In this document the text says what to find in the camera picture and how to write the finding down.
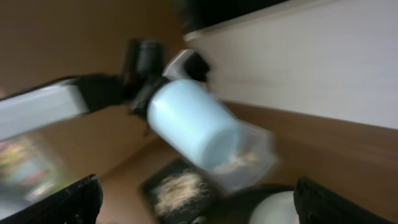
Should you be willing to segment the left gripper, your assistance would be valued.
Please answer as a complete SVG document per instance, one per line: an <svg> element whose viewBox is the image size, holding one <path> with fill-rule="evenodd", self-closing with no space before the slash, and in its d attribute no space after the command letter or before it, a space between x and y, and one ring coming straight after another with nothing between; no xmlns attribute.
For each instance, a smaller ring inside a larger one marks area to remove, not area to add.
<svg viewBox="0 0 398 224"><path fill-rule="evenodd" d="M170 83L163 76L151 76L140 87L137 95L132 99L129 106L129 114L147 115L149 105L154 95L166 84Z"/></svg>

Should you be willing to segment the food scraps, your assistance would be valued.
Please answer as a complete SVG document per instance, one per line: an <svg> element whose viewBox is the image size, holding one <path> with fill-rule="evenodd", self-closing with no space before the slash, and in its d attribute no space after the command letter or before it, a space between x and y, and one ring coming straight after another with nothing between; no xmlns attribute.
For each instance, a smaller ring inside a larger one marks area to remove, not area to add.
<svg viewBox="0 0 398 224"><path fill-rule="evenodd" d="M188 202L200 198L208 184L196 173L183 172L161 181L153 190L156 197L155 212L159 216L172 213Z"/></svg>

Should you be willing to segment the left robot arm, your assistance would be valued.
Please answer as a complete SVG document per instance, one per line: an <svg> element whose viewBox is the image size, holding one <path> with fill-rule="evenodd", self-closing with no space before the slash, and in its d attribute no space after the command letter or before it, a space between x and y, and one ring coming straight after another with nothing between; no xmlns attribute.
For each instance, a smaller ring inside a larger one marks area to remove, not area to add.
<svg viewBox="0 0 398 224"><path fill-rule="evenodd" d="M164 69L156 40L130 40L121 72L58 78L1 99L1 140L134 101Z"/></svg>

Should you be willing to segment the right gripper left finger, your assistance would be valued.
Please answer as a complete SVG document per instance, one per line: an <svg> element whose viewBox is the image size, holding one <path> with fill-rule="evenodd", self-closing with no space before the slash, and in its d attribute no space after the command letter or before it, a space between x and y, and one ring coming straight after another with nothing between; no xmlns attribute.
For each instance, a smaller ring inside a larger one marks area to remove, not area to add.
<svg viewBox="0 0 398 224"><path fill-rule="evenodd" d="M99 177L90 174L1 220L1 224L96 224L103 204Z"/></svg>

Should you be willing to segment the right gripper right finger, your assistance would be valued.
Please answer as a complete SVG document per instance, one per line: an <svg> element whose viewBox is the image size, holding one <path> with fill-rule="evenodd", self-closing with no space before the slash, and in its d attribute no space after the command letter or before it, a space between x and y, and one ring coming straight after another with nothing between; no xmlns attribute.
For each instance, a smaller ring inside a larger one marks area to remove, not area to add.
<svg viewBox="0 0 398 224"><path fill-rule="evenodd" d="M300 224L391 224L326 187L300 178L294 190Z"/></svg>

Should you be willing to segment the light blue cup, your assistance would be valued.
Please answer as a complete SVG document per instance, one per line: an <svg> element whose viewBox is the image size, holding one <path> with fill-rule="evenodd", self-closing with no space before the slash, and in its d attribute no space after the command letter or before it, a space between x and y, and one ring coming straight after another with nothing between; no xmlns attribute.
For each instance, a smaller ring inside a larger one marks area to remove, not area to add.
<svg viewBox="0 0 398 224"><path fill-rule="evenodd" d="M150 100L147 121L184 158L205 170L237 155L243 142L238 119L193 80L161 87Z"/></svg>

